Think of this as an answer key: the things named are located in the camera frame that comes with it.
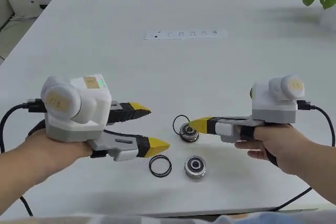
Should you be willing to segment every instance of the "metal bearing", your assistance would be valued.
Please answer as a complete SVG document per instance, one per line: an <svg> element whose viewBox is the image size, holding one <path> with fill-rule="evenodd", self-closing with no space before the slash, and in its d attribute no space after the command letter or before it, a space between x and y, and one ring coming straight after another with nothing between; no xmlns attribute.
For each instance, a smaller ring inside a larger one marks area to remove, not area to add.
<svg viewBox="0 0 336 224"><path fill-rule="evenodd" d="M205 161L199 156L191 156L185 160L185 173L191 178L202 178L205 174Z"/></svg>
<svg viewBox="0 0 336 224"><path fill-rule="evenodd" d="M199 132L194 130L189 126L189 123L185 123L180 128L180 137L183 141L186 141L188 143L194 143L197 141Z"/></svg>

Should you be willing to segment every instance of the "electrical outlet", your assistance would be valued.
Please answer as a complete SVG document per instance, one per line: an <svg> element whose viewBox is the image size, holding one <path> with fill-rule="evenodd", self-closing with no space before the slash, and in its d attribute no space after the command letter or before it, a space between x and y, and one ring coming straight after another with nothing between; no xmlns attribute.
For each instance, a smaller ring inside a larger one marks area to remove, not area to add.
<svg viewBox="0 0 336 224"><path fill-rule="evenodd" d="M145 34L145 39L160 40L160 39L196 39L196 38L224 38L227 32L224 30L162 30L162 31L148 31Z"/></svg>

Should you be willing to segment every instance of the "human hand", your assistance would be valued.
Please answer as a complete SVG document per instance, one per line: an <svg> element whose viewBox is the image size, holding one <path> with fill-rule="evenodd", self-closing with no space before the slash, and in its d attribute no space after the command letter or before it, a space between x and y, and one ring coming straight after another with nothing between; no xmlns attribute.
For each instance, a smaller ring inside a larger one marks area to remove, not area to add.
<svg viewBox="0 0 336 224"><path fill-rule="evenodd" d="M291 125L258 126L254 131L254 139L238 141L238 149L249 150L248 156L268 160L265 148L277 158L279 168L287 174L296 174L300 157L312 142Z"/></svg>
<svg viewBox="0 0 336 224"><path fill-rule="evenodd" d="M47 136L45 129L34 132L17 151L31 162L39 173L37 184L70 166L77 159L92 154L92 148L87 143L55 141Z"/></svg>

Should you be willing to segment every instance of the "black cable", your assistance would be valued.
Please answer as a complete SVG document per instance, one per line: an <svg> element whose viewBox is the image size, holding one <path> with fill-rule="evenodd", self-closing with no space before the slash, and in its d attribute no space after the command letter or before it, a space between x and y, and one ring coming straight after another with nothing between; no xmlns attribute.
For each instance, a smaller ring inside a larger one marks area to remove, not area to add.
<svg viewBox="0 0 336 224"><path fill-rule="evenodd" d="M9 118L9 116L16 110L18 109L27 109L27 104L26 103L22 103L22 104L19 104L19 105L16 105L14 107L12 107L10 110L8 110L6 112L6 114L4 115L4 117L1 119L1 122L0 122L0 153L4 153L5 152L5 143L4 143L4 127L5 127L5 123L7 121L7 119ZM25 206L29 216L34 216L33 215L33 212L31 211L29 205L28 205L28 202L26 201L26 199L21 196L20 197L20 200L22 201L23 205Z"/></svg>
<svg viewBox="0 0 336 224"><path fill-rule="evenodd" d="M329 127L330 127L330 131L331 131L331 146L332 146L332 147L335 147L335 130L334 130L334 126L332 125L332 122L331 122L330 117L329 117L328 114L327 114L323 109L321 109L320 107L317 107L317 106L312 105L312 106L311 106L311 109L312 109L312 110L320 111L320 112L325 116L325 118L327 119L328 124L329 124Z"/></svg>
<svg viewBox="0 0 336 224"><path fill-rule="evenodd" d="M8 110L6 112L6 114L2 117L1 122L0 122L0 153L4 153L5 152L5 143L4 143L4 127L5 127L5 123L7 121L7 119L9 118L9 116L16 110L18 109L23 109L26 107L25 103L16 105L14 107L12 107L10 110Z"/></svg>
<svg viewBox="0 0 336 224"><path fill-rule="evenodd" d="M331 132L331 146L335 147L335 130L334 130L334 126L332 125L331 119L328 116L328 114L323 109L321 109L320 107L317 107L317 106L314 106L314 105L310 105L310 103L306 102L306 101L298 101L298 109L299 110L317 110L317 111L320 111L325 116L325 118L328 121L328 124L329 124L329 127L330 127L330 132ZM293 199L290 199L289 201L283 203L281 206L273 208L273 209L271 209L269 211L275 212L275 211L280 210L281 208L287 207L289 204L291 204L295 200L301 198L302 196L306 195L310 191L312 191L311 187L309 187L308 189L306 189L302 193L298 194Z"/></svg>

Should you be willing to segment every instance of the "white tabletop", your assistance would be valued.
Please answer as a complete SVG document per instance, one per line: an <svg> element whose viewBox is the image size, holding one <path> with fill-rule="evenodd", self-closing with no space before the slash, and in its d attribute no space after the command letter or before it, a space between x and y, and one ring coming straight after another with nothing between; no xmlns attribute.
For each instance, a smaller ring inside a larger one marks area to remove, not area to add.
<svg viewBox="0 0 336 224"><path fill-rule="evenodd" d="M320 6L301 0L53 0L1 65L1 106L38 98L50 75L102 73L119 102L135 101L152 114L112 127L158 137L173 170L166 178L148 171L148 159L114 162L85 158L31 189L26 198L37 216L95 212L177 216L263 210L307 188L300 179L245 151L201 135L186 144L172 131L178 114L249 115L255 81L289 73L305 82L307 99L336 120L335 35L317 25ZM145 40L148 30L225 29L222 39ZM13 148L43 115L19 111L5 126ZM331 137L318 112L299 112L298 129L322 144ZM190 180L188 156L206 160L207 174ZM310 192L289 208L327 201ZM3 218L26 216L20 202Z"/></svg>

